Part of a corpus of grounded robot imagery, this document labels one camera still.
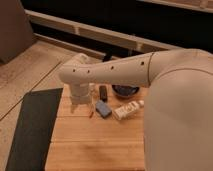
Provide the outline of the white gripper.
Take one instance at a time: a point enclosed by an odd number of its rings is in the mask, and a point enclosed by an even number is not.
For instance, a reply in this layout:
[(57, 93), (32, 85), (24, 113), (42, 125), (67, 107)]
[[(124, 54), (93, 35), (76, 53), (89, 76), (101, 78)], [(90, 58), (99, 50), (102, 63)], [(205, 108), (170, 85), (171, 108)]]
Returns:
[(89, 84), (71, 84), (70, 99), (73, 105), (89, 104), (91, 102), (91, 95)]

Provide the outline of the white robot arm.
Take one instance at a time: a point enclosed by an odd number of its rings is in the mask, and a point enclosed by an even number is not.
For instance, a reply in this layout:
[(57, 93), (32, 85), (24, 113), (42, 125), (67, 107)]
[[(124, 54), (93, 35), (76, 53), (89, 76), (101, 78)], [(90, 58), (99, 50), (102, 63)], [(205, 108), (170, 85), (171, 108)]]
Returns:
[(213, 171), (213, 54), (175, 49), (91, 64), (77, 54), (59, 71), (82, 104), (91, 83), (143, 86), (146, 171)]

